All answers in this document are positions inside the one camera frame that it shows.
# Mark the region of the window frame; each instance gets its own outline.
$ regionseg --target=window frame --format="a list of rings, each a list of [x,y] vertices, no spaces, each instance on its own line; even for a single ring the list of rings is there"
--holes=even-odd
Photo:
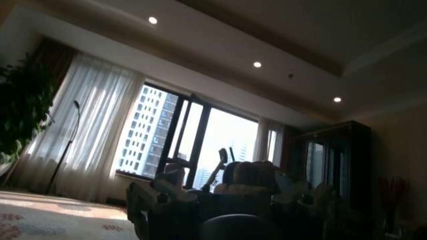
[[[194,145],[192,145],[192,150],[191,150],[191,155],[190,159],[184,160],[178,157],[179,155],[179,150],[180,150],[180,145],[182,145],[182,140],[183,140],[183,135],[184,135],[184,130],[187,126],[187,120],[188,120],[188,114],[191,110],[191,105],[192,103],[196,103],[203,106],[202,114],[200,114],[200,120],[199,120],[199,125],[198,125],[198,130],[194,138]],[[196,172],[198,172],[198,164],[199,164],[199,158],[200,158],[200,152],[202,152],[202,146],[203,146],[203,141],[206,138],[206,132],[207,132],[207,127],[208,127],[208,121],[210,121],[210,116],[211,116],[211,110],[218,109],[231,115],[235,115],[248,121],[252,121],[255,123],[259,123],[258,119],[250,118],[236,112],[234,112],[230,109],[226,109],[224,107],[220,107],[204,100],[202,100],[199,97],[196,97],[194,94],[190,96],[188,100],[188,105],[184,113],[184,118],[182,121],[182,126],[179,130],[179,135],[178,135],[178,141],[176,141],[176,146],[175,146],[175,151],[172,154],[172,158],[168,157],[168,152],[166,154],[166,163],[175,163],[179,164],[183,168],[188,168],[188,176],[187,176],[187,181],[183,185],[184,189],[191,189],[194,187],[195,183],[195,177],[196,177]]]
[[[156,88],[158,90],[164,91],[168,94],[174,94],[178,96],[176,106],[175,106],[175,110],[174,110],[174,114],[172,114],[172,118],[171,118],[171,123],[170,123],[170,127],[168,127],[168,132],[166,135],[164,145],[163,145],[163,149],[162,149],[162,154],[160,154],[160,159],[159,159],[159,164],[158,164],[155,174],[158,175],[159,173],[164,172],[164,168],[166,168],[167,164],[171,164],[171,163],[179,164],[183,168],[188,168],[188,170],[190,170],[188,176],[187,176],[187,181],[183,185],[183,188],[191,189],[194,187],[194,182],[195,182],[195,177],[196,177],[199,157],[200,157],[202,146],[203,146],[203,141],[204,141],[204,137],[206,137],[212,108],[218,109],[228,114],[232,114],[246,120],[250,120],[255,123],[259,123],[259,120],[256,117],[254,117],[254,118],[248,117],[247,115],[243,115],[243,114],[230,110],[228,108],[224,108],[214,103],[207,102],[206,100],[200,99],[194,94],[191,96],[184,95],[182,93],[178,93],[176,91],[172,91],[172,90],[170,90],[162,86],[158,86],[154,83],[148,83],[148,82],[146,82],[144,85],[148,87]],[[172,154],[172,158],[170,158],[168,155],[170,155],[174,135],[175,135],[176,128],[178,128],[178,122],[179,122],[179,118],[180,118],[180,113],[182,113],[184,101],[188,101],[188,105],[187,105],[187,109],[184,112],[182,126],[179,129],[175,151]],[[187,126],[188,115],[190,115],[192,103],[202,105],[203,110],[202,110],[200,119],[199,119],[199,123],[198,123],[198,129],[196,129],[196,134],[195,134],[195,138],[194,138],[194,145],[192,145],[192,149],[191,149],[190,159],[184,160],[184,159],[179,158],[178,155],[179,155],[179,149],[180,149],[182,140],[183,140],[183,136],[184,136],[184,130],[186,130],[186,126]],[[116,170],[115,174],[120,175],[120,176],[142,179],[146,181],[154,180],[154,178],[151,178],[151,177],[142,176],[142,175],[134,174],[131,172],[124,172],[122,170]]]
[[[163,145],[163,150],[162,150],[162,155],[160,155],[160,160],[159,160],[159,164],[158,164],[158,168],[156,168],[156,174],[162,173],[164,171],[166,165],[167,165],[167,156],[168,156],[168,152],[171,149],[171,145],[172,145],[172,138],[174,138],[174,133],[175,133],[175,129],[176,129],[176,125],[179,122],[179,117],[180,117],[180,112],[182,112],[182,108],[183,108],[183,102],[184,100],[191,101],[191,97],[178,93],[176,91],[172,91],[162,86],[158,86],[152,83],[146,82],[144,86],[156,88],[158,90],[167,92],[168,94],[174,94],[175,96],[178,96],[178,101],[176,101],[176,106],[175,106],[175,110],[174,110],[174,114],[172,114],[172,118],[171,118],[171,123],[170,123],[170,128],[168,128],[168,132],[167,132],[167,136],[166,136],[166,140],[164,140],[164,145]],[[138,175],[135,173],[131,172],[126,172],[122,170],[115,171],[116,175],[120,176],[126,176],[126,177],[131,177],[131,178],[136,178],[136,179],[142,179],[142,180],[147,180],[151,181],[154,178],[143,176],[143,175]]]

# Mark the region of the dark curtain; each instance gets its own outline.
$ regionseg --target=dark curtain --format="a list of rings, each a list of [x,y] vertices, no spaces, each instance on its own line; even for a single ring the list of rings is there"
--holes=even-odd
[[[44,38],[31,60],[35,64],[43,64],[55,78],[55,92],[59,90],[68,68],[72,64],[77,50],[60,42]]]
[[[296,162],[295,160],[299,159],[296,155],[302,154],[303,150],[296,150],[295,146],[292,144],[291,138],[300,135],[303,132],[291,126],[284,126],[284,131],[283,131],[283,145],[282,145],[282,160],[280,160],[280,169],[287,172],[288,174],[299,175],[298,172],[302,169],[298,169],[299,167],[295,166]]]

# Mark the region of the carpet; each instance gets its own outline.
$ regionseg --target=carpet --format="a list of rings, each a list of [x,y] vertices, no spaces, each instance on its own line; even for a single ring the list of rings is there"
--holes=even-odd
[[[0,240],[138,240],[126,210],[73,199],[0,191]]]

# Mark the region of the window sill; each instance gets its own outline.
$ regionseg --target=window sill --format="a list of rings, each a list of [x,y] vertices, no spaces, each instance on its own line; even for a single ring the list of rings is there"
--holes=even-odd
[[[131,179],[144,180],[144,181],[148,181],[148,182],[151,180],[154,180],[150,177],[140,176],[140,175],[136,175],[136,174],[132,174],[132,173],[128,173],[128,172],[124,172],[124,171],[119,171],[119,170],[115,171],[115,175],[120,176],[120,177],[131,178]]]

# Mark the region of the white sheer curtain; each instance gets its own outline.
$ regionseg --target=white sheer curtain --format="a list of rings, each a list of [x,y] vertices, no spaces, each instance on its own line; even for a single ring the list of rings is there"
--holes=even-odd
[[[53,100],[55,123],[35,139],[13,172],[11,181],[17,187],[45,191],[76,124],[77,100],[80,127],[52,191],[106,201],[120,133],[143,85],[144,77],[132,70],[83,53],[76,56]]]
[[[258,122],[258,133],[252,161],[270,161],[280,166],[284,125],[262,117]]]

